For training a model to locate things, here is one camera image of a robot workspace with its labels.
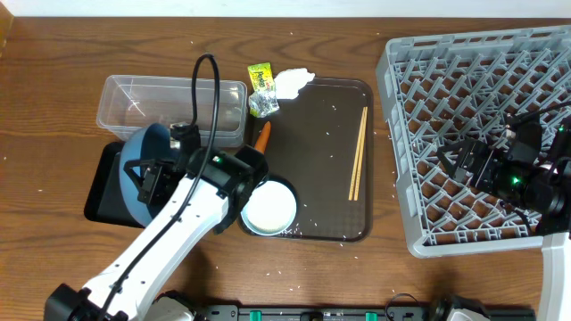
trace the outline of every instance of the yellow snack package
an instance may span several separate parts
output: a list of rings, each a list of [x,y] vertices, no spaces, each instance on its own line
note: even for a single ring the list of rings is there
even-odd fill
[[[257,118],[264,118],[277,111],[276,84],[271,74],[269,62],[248,67],[254,93],[249,97],[250,113]]]

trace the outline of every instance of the clear plastic container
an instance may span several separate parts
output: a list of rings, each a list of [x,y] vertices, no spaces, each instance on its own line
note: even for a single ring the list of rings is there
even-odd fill
[[[190,123],[193,117],[190,78],[113,75],[107,78],[97,112],[97,125],[121,140],[155,122],[168,127]],[[202,144],[208,142],[212,120],[214,80],[196,80],[196,103]],[[237,147],[244,139],[247,114],[246,85],[220,81],[217,147]]]

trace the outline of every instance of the wooden chopstick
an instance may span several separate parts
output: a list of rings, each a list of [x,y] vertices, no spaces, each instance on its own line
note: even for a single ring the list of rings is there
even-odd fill
[[[360,185],[360,168],[361,165],[363,164],[363,154],[365,153],[365,136],[367,134],[367,131],[365,130],[365,128],[367,128],[367,109],[368,107],[365,107],[365,111],[363,111],[365,113],[365,119],[363,120],[363,133],[360,136],[360,151],[359,151],[359,163],[357,165],[357,181],[355,182],[355,197],[353,197],[353,200],[357,201],[359,199],[359,185]]]
[[[349,201],[352,201],[353,199],[353,191],[355,188],[355,177],[357,175],[357,167],[358,167],[358,163],[359,163],[359,154],[360,154],[360,140],[361,137],[364,134],[365,128],[364,128],[364,124],[366,123],[365,120],[367,118],[367,107],[363,108],[363,113],[361,114],[360,117],[360,126],[359,126],[359,135],[357,137],[357,147],[355,148],[355,161],[353,162],[353,172],[352,172],[352,176],[351,176],[351,186],[349,189]]]

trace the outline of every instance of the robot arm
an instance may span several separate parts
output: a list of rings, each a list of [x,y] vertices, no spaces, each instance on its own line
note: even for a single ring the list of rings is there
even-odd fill
[[[571,239],[569,232],[543,237],[543,288],[537,319],[571,317]]]
[[[193,179],[184,177],[153,222],[138,238],[99,276],[89,280],[84,288],[91,291],[88,298],[96,306],[102,307],[113,283],[125,271],[127,265],[162,230],[177,212],[185,199]],[[199,182],[192,206],[188,206],[178,223],[152,247],[129,273],[110,307],[112,316],[123,311],[128,320],[143,319],[157,293],[169,279],[182,259],[194,245],[213,227],[219,224],[228,213],[228,198],[221,199],[218,189],[205,182]]]

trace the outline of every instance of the gray dish rack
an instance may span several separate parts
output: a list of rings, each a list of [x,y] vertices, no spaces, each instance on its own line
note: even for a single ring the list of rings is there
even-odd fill
[[[506,149],[506,113],[571,99],[571,26],[392,39],[376,73],[393,141],[402,222],[419,258],[541,247],[499,200],[455,182],[436,157],[466,137]],[[569,108],[545,113],[547,151]],[[525,211],[534,228],[541,216]]]

